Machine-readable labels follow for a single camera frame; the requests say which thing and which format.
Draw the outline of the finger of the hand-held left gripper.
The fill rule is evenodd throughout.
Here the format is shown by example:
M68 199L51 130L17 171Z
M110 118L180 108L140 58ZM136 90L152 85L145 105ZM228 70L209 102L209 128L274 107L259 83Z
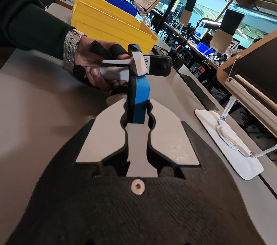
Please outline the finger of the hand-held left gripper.
M146 63L141 52L132 52L132 58L129 65L130 69L134 72L135 75L146 75Z
M128 86L120 86L111 91L110 96L106 99L107 105L111 106L121 99L127 99Z

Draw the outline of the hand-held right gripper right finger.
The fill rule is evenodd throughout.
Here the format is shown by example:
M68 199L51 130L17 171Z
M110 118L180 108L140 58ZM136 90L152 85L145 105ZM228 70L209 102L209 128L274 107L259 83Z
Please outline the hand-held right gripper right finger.
M154 99L147 104L149 133L147 161L161 174L165 167L179 174L181 169L199 169L200 161L182 121Z

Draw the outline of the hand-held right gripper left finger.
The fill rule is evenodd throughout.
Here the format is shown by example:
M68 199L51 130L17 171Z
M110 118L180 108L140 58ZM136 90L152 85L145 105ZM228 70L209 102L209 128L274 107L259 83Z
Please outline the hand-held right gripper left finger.
M129 156L127 99L123 98L103 110L94 120L78 157L78 165L120 167Z

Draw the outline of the blue foam block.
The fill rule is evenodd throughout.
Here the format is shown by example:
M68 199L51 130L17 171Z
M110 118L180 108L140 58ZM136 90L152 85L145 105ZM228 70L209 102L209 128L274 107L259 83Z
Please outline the blue foam block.
M149 94L150 85L146 76L130 75L127 92L128 123L144 124Z

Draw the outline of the yellow plastic bin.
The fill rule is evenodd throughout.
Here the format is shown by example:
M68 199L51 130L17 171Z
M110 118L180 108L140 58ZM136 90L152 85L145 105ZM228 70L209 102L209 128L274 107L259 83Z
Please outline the yellow plastic bin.
M149 54L159 37L136 17L104 0L75 0L71 26L89 38L116 42L124 49L138 44Z

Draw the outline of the person's left forearm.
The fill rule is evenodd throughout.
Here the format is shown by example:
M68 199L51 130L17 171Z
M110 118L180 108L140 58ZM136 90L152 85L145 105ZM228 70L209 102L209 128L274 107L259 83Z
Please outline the person's left forearm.
M73 27L45 10L40 0L0 0L0 46L37 50L63 59Z

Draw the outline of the grey desk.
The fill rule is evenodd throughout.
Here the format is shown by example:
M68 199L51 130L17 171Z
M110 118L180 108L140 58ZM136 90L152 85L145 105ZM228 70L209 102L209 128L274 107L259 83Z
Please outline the grey desk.
M59 149L106 108L107 93L89 88L45 54L15 50L1 69L1 244L20 221L44 169ZM259 158L264 172L241 179L194 111L205 109L174 70L148 76L153 98L185 121L232 174L248 213L266 244L276 244L276 166Z

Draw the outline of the person's left hand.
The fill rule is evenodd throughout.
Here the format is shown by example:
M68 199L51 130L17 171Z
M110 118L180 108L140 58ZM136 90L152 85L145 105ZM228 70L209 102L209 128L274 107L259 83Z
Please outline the person's left hand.
M94 88L100 89L104 92L109 92L122 86L128 86L128 83L123 80L105 80L98 67L108 66L108 64L102 63L102 60L104 60L102 57L89 51L89 48L94 41L100 43L107 51L110 51L110 47L115 44L113 42L95 40L82 36L75 53L75 65L85 67L86 77L88 78L90 84Z

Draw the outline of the flat black device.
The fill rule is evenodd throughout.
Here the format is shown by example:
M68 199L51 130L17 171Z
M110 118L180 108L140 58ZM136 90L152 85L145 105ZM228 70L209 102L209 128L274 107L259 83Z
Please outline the flat black device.
M154 55L158 55L158 56L168 55L168 50L167 49L161 48L157 45L154 45L151 51Z

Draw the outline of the black charger box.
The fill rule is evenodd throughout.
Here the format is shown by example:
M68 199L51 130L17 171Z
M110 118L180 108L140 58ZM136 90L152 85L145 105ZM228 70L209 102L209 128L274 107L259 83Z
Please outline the black charger box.
M182 45L178 47L177 52L179 54L178 60L176 61L178 69L180 69L184 64L189 63L193 59L191 51L188 48L183 47Z
M173 47L170 47L170 48L168 49L167 55L168 55L169 57L171 57L171 59L172 59L172 64L173 64L173 65L174 65L174 64L176 63L176 61L178 61L178 59L179 59L179 54L178 54L177 50L176 50L175 48L173 48Z

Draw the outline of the black steel pole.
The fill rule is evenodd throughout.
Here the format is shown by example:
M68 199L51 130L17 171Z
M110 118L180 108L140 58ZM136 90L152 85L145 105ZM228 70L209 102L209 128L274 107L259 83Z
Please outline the black steel pole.
M163 26L164 26L164 22L165 22L166 18L168 17L168 15L169 15L171 9L173 8L174 4L176 3L176 1L177 1L177 0L171 0L171 2L170 2L170 4L169 4L168 8L166 9L166 11L165 11L163 17L161 18L161 20L160 20L160 22L159 22L159 24L158 24L158 26L157 26L157 28L156 28L156 31L155 31L155 32L156 32L157 34L162 30L162 28L163 28Z

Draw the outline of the light bar on stand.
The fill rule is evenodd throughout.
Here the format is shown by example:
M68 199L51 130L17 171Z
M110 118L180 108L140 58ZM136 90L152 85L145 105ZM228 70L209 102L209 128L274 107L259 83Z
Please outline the light bar on stand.
M211 29L216 31L220 28L220 25L221 25L221 22L213 21L212 19L209 19L209 18L202 18L199 20L199 26L206 29Z

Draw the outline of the silver mesh wristwatch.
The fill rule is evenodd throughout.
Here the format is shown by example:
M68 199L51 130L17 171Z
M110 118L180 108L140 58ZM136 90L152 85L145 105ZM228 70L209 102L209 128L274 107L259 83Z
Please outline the silver mesh wristwatch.
M75 53L83 36L87 37L87 35L76 29L70 29L64 39L63 67L71 74L73 74L73 68L75 66Z

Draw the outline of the black and beige panel board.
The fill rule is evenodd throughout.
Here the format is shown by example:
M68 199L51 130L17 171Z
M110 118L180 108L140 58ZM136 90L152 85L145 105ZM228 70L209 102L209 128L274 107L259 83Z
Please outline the black and beige panel board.
M188 23L191 19L192 11L195 7L196 1L197 0L187 0L186 6L183 9L182 14L181 14L180 19L179 19L179 23L182 26L186 27L188 25Z
M215 31L209 46L220 54L225 53L244 16L244 14L227 9L222 23L219 29Z

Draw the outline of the black board on white stand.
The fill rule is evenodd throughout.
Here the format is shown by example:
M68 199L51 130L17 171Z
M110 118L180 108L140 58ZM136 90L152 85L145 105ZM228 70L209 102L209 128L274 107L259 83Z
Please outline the black board on white stand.
M195 110L195 115L234 171L246 181L264 171L258 158L276 150L276 145L261 153L251 151L226 119L238 101L276 137L276 40L275 30L220 66L217 79L232 95L221 115Z

